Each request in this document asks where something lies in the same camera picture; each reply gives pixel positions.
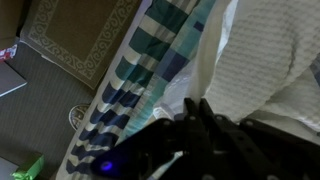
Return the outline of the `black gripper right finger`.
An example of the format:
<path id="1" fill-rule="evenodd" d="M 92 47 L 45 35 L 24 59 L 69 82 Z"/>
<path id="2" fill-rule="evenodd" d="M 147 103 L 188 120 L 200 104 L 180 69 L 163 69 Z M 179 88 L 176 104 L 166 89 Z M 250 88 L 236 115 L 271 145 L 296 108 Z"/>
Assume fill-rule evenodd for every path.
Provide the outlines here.
<path id="1" fill-rule="evenodd" d="M 200 100 L 200 117 L 208 133 L 219 134 L 224 131 L 226 117 L 215 114 L 206 99 Z"/>

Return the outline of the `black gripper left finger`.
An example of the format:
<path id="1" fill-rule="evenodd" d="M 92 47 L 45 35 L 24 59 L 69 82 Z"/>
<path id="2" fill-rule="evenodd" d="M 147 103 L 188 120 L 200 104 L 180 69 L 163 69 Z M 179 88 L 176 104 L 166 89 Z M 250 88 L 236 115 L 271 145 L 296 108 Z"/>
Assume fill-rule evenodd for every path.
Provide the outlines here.
<path id="1" fill-rule="evenodd" d="M 200 132 L 202 124 L 195 102 L 190 98 L 185 98 L 184 103 L 186 109 L 186 116 L 184 118 L 186 130 L 191 133 Z"/>

